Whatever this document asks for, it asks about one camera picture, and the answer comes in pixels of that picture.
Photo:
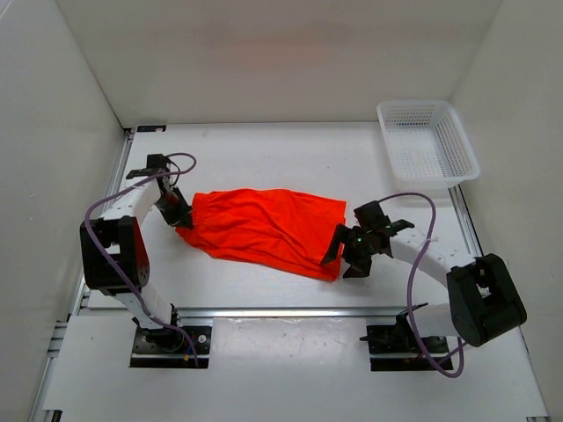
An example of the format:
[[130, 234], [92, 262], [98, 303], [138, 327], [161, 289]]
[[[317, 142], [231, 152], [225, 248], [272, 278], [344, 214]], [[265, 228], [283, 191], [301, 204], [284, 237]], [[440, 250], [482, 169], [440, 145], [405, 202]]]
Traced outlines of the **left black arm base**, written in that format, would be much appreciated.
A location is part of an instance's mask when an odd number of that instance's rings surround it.
[[134, 317], [129, 366], [132, 368], [207, 369], [212, 344], [212, 323], [182, 324], [182, 333], [165, 328], [141, 328]]

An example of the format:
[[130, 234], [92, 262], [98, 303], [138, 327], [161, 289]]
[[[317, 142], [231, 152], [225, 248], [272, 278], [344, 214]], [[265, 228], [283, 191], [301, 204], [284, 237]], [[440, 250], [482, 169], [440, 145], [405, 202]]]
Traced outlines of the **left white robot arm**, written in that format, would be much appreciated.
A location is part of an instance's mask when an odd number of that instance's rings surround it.
[[183, 345], [176, 311], [149, 283], [150, 261], [141, 226], [156, 209], [172, 228], [192, 229], [193, 207], [181, 193], [179, 178], [197, 165], [195, 156], [177, 152], [148, 155], [130, 171], [124, 186], [91, 205], [80, 226], [84, 279], [88, 288], [113, 297], [134, 316], [141, 330], [154, 331], [166, 352]]

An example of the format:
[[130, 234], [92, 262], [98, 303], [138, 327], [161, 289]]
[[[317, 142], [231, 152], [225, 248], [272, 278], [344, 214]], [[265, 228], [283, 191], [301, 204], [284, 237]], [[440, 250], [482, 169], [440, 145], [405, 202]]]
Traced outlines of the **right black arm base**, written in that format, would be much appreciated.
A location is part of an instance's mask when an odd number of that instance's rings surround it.
[[411, 319], [406, 308], [395, 315], [370, 316], [366, 319], [366, 333], [360, 337], [368, 344], [370, 370], [373, 372], [432, 371], [430, 364], [414, 336], [412, 323], [416, 323], [421, 341], [442, 370], [453, 369], [449, 337], [456, 337], [450, 306], [447, 303], [413, 306]]

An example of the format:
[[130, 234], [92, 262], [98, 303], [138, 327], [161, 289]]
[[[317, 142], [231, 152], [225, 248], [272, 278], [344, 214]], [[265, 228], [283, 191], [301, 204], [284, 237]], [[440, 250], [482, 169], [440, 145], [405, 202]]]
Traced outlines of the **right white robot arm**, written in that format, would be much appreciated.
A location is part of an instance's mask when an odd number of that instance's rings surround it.
[[439, 305], [407, 304], [396, 317], [395, 340], [413, 352], [430, 337], [456, 337], [480, 347], [526, 323], [527, 311], [505, 262], [495, 254], [474, 257], [434, 240], [407, 220], [392, 221], [373, 200], [355, 210], [357, 223], [336, 226], [321, 265], [342, 258], [347, 278], [366, 278], [372, 258], [384, 254], [410, 265], [447, 289]]

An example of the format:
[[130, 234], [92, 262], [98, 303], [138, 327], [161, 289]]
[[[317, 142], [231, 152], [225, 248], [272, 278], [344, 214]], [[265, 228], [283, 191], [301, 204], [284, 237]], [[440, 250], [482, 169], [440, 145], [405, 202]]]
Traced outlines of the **orange shorts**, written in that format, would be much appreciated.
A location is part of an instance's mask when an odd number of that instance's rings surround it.
[[323, 265], [347, 203], [288, 189], [196, 193], [191, 229], [176, 233], [212, 258], [258, 264], [315, 280], [335, 281], [340, 261]]

